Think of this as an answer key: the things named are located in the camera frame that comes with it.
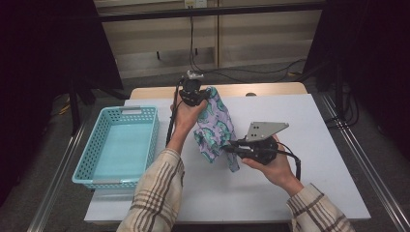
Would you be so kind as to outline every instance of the blue plastic basket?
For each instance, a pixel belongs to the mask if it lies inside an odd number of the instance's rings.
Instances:
[[[104,108],[73,182],[88,189],[135,187],[154,161],[159,124],[154,106]]]

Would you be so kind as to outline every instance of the wrist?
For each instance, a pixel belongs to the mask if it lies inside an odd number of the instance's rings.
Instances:
[[[181,155],[188,133],[189,131],[186,132],[185,130],[175,130],[174,133],[172,133],[171,139],[166,145],[166,148],[172,149]]]
[[[289,196],[294,196],[304,188],[304,185],[302,185],[302,183],[293,176],[289,181],[280,185],[280,187],[283,188]]]

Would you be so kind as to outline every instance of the plaid shirt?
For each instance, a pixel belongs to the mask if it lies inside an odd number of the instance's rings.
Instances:
[[[184,165],[173,150],[163,150],[139,180],[127,217],[117,231],[171,231],[178,216]],[[346,216],[314,185],[287,202],[294,231],[354,231]]]

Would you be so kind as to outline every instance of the white table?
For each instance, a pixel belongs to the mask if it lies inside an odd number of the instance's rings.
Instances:
[[[251,121],[286,122],[290,127],[278,134],[302,160],[302,182],[314,183],[350,219],[370,218],[337,147],[319,111],[308,94],[260,97],[222,97],[232,117],[238,137],[243,137]],[[157,153],[164,148],[171,99],[129,100],[126,105],[151,104],[159,109],[160,131]],[[284,190],[270,184],[258,171],[240,163],[231,173],[226,159],[213,164],[198,151],[193,136],[183,150],[186,167],[179,223],[253,223],[290,220]],[[294,160],[289,159],[295,170]],[[85,220],[119,222],[132,201],[132,191],[97,190]]]

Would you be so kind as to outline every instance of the metal bracket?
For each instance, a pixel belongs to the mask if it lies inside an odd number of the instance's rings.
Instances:
[[[246,141],[261,141],[288,127],[288,123],[252,122],[248,129]]]

